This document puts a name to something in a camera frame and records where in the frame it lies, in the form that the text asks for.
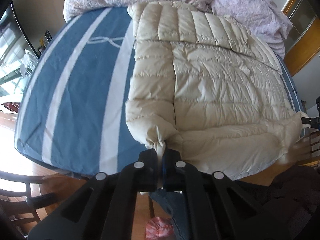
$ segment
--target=denim jeans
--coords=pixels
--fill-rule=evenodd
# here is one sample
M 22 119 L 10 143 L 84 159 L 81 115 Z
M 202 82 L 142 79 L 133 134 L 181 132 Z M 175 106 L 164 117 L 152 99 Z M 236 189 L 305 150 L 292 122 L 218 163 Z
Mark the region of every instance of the denim jeans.
M 166 192 L 162 188 L 154 193 L 149 193 L 149 195 L 172 217 L 177 240 L 189 240 L 190 231 L 184 196 L 179 192 Z

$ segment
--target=chair backrest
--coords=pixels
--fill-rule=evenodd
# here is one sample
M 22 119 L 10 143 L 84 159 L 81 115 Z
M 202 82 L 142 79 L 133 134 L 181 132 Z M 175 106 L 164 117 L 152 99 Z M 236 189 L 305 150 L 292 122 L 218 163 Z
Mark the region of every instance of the chair backrest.
M 26 190 L 23 192 L 14 192 L 0 189 L 0 195 L 6 197 L 0 198 L 0 205 L 4 214 L 10 219 L 14 227 L 21 227 L 31 222 L 40 222 L 40 218 L 33 205 L 27 200 L 32 199 L 30 183 L 41 184 L 44 182 L 43 176 L 24 176 L 0 171 L 0 178 L 22 182 L 26 184 Z
M 304 148 L 303 160 L 297 162 L 297 165 L 318 166 L 320 161 L 320 130 L 310 133 L 304 138 L 306 147 Z
M 18 113 L 19 108 L 20 108 L 20 103 L 19 102 L 7 102 L 7 103 L 2 103 L 2 105 L 7 108 L 8 110 Z
M 6 240 L 25 240 L 23 235 L 12 225 L 11 221 L 4 213 L 0 204 L 0 232 L 1 238 Z

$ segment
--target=down jacket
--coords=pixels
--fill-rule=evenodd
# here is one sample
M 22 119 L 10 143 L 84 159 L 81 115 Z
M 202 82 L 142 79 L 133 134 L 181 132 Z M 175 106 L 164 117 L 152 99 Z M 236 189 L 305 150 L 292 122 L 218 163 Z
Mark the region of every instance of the down jacket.
M 233 18 L 182 2 L 131 6 L 135 68 L 126 103 L 133 137 L 168 147 L 202 172 L 231 179 L 273 164 L 298 140 L 270 47 Z

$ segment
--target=mattress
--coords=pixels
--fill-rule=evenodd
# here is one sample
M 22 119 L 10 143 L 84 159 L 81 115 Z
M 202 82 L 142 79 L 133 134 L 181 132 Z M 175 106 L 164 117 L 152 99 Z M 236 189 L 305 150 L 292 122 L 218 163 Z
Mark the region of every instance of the mattress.
M 127 8 L 94 10 L 68 22 L 26 88 L 16 149 L 74 177 L 114 174 L 135 162 L 146 148 L 132 138 L 125 123 L 133 42 Z M 292 109 L 301 111 L 292 77 L 279 61 Z

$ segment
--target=window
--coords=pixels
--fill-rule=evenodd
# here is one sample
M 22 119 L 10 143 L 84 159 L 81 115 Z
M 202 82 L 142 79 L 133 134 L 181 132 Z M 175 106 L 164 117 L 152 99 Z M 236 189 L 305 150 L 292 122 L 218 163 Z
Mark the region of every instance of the window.
M 0 19 L 0 97 L 24 92 L 32 73 L 22 64 L 26 50 L 32 51 L 9 6 Z
M 296 0 L 287 15 L 293 28 L 287 40 L 284 41 L 285 52 L 292 49 L 316 19 L 316 13 L 307 0 Z

